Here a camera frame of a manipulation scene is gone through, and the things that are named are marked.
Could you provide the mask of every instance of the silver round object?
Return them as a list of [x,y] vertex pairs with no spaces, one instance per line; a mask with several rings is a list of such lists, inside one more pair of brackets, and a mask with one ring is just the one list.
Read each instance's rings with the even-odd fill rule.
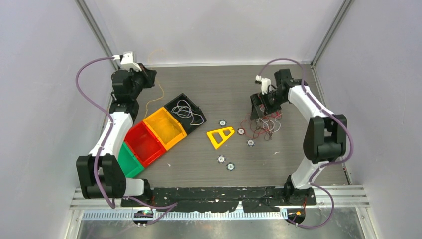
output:
[[239,135],[244,135],[244,134],[245,134],[245,130],[244,130],[244,129],[242,129],[242,128],[240,128],[240,129],[238,129],[238,130],[237,130],[237,133],[238,133]]
[[253,146],[255,146],[255,141],[253,141],[253,139],[250,139],[250,140],[248,140],[248,146],[249,147],[253,147]]
[[221,127],[224,127],[224,126],[227,125],[227,122],[222,119],[222,120],[220,120],[220,123],[219,124],[220,124]]
[[224,162],[225,162],[225,157],[224,157],[223,155],[220,155],[220,156],[217,158],[217,160],[218,160],[218,162],[219,162],[219,163],[224,163]]
[[227,164],[227,170],[228,171],[233,171],[236,167],[234,166],[234,163],[228,163]]

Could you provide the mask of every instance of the plastic tray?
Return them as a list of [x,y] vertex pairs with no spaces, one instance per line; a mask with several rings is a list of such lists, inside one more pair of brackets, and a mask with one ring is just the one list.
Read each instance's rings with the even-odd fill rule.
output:
[[187,136],[180,123],[164,107],[159,108],[144,119],[143,122],[145,122],[166,150],[171,149]]
[[118,162],[127,178],[134,178],[145,169],[126,143],[121,146]]
[[124,142],[144,168],[167,152],[144,122],[131,128]]
[[[207,121],[204,114],[202,113],[201,109],[195,105],[185,94],[181,93],[172,101],[167,103],[164,107],[171,113],[172,108],[177,105],[177,102],[180,100],[185,100],[191,106],[192,112],[201,115],[204,118],[204,123]],[[186,103],[180,102],[180,106],[187,106]],[[181,118],[176,114],[171,113],[172,116],[182,125],[183,129],[187,134],[192,133],[195,129],[197,129],[201,125],[191,125],[192,124],[199,124],[202,122],[201,117],[194,115],[194,122],[192,122],[192,118]]]

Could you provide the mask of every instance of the cable bundle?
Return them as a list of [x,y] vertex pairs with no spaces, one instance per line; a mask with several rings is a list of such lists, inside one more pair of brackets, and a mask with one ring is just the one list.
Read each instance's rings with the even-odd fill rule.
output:
[[[180,102],[184,102],[186,105],[181,106],[181,105],[179,105]],[[190,123],[190,125],[202,125],[204,123],[204,118],[202,117],[202,115],[199,115],[199,114],[192,112],[191,106],[185,100],[177,101],[177,104],[176,104],[176,106],[174,106],[172,108],[171,113],[179,116],[180,118],[184,118],[184,119],[188,119],[188,118],[192,117],[192,122]],[[194,123],[195,116],[201,117],[202,122],[201,123]]]

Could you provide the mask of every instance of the white wall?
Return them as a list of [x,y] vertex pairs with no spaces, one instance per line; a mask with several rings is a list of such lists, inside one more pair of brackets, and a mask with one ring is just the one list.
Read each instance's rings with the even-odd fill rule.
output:
[[422,1],[355,1],[317,65],[327,104],[348,117],[347,163],[381,238],[421,238]]
[[[57,239],[79,184],[76,159],[104,120],[75,74],[104,54],[72,0],[2,0],[0,32],[0,238]],[[101,105],[111,72],[103,62],[81,79]]]
[[154,64],[310,62],[342,0],[86,0],[113,52]]

